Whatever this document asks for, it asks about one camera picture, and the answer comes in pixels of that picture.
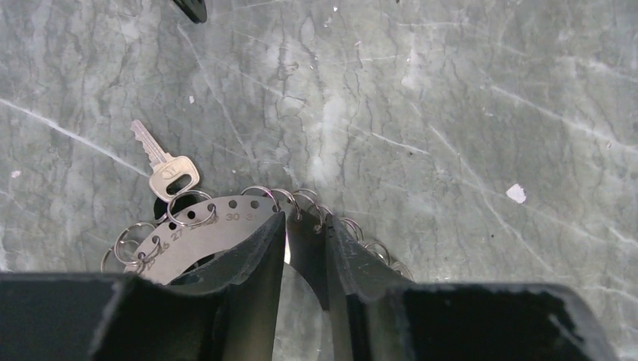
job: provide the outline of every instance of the printed number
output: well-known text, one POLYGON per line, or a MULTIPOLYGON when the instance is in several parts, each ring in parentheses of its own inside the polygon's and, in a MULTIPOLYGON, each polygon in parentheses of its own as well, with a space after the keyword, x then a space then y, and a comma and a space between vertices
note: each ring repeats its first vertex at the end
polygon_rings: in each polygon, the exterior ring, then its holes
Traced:
MULTIPOLYGON (((228 213, 226 215, 226 220, 240 220, 242 218, 242 216, 239 213, 228 213)), ((253 220, 254 215, 253 214, 246 214, 245 219, 246 220, 253 220)))
POLYGON ((153 265, 154 265, 154 264, 155 264, 155 259, 153 258, 152 260, 150 260, 150 261, 146 262, 146 263, 144 264, 144 267, 146 267, 146 269, 149 269, 149 270, 150 270, 151 268, 153 268, 153 265))
POLYGON ((173 232, 171 238, 173 238, 173 242, 177 241, 181 237, 181 228, 177 231, 173 232))
POLYGON ((197 226, 191 226, 189 228, 189 230, 194 230, 194 229, 198 229, 199 227, 203 227, 203 226, 207 226, 209 224, 214 224, 217 223, 217 220, 219 219, 219 217, 217 215, 214 215, 213 217, 211 217, 210 220, 207 220, 206 222, 202 223, 202 224, 198 224, 197 226))

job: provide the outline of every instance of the black plastic piece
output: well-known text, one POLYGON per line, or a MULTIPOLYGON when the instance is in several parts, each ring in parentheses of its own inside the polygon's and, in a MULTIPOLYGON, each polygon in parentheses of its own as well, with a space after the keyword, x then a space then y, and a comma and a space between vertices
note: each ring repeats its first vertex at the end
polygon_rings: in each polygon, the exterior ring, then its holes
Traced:
POLYGON ((614 360, 587 305, 554 284, 415 284, 327 221, 335 359, 614 360))
POLYGON ((208 14, 205 0, 173 0, 175 4, 188 16, 195 24, 205 23, 208 14))
POLYGON ((131 274, 0 274, 0 359, 268 360, 285 218, 161 287, 131 274))
MULTIPOLYGON (((318 235, 303 218, 287 227, 292 259, 330 310, 335 360, 616 359, 566 287, 415 284, 341 222, 328 216, 318 235)), ((0 359, 271 359, 284 224, 273 215, 166 287, 131 275, 1 274, 0 359)))

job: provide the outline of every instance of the hole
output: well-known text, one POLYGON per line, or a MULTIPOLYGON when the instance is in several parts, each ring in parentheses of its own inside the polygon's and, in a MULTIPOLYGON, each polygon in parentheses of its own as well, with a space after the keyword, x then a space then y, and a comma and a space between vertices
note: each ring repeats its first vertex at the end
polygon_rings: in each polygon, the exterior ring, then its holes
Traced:
POLYGON ((166 192, 171 196, 174 196, 179 193, 183 188, 188 186, 193 179, 188 174, 181 175, 178 179, 176 179, 173 183, 169 184, 166 187, 166 192))

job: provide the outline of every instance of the white debris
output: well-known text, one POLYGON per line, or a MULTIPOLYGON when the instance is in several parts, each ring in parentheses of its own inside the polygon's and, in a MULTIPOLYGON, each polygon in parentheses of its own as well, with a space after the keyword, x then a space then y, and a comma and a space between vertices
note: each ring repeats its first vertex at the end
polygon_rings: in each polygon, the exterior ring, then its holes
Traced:
POLYGON ((527 199, 525 196, 525 190, 518 183, 510 187, 505 194, 520 205, 522 205, 527 199))

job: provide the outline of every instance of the silver key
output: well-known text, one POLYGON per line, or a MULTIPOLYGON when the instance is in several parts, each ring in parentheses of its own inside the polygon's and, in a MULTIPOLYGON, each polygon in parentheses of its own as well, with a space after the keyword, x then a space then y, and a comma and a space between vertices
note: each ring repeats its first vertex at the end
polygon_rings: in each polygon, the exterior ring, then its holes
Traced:
POLYGON ((188 157, 173 157, 165 152, 139 120, 133 120, 131 130, 135 133, 135 139, 144 147, 144 152, 148 154, 150 167, 153 169, 148 186, 156 196, 164 202, 170 202, 177 194, 191 190, 199 183, 199 172, 188 157), (189 176, 190 182, 175 194, 169 194, 169 186, 183 176, 189 176))

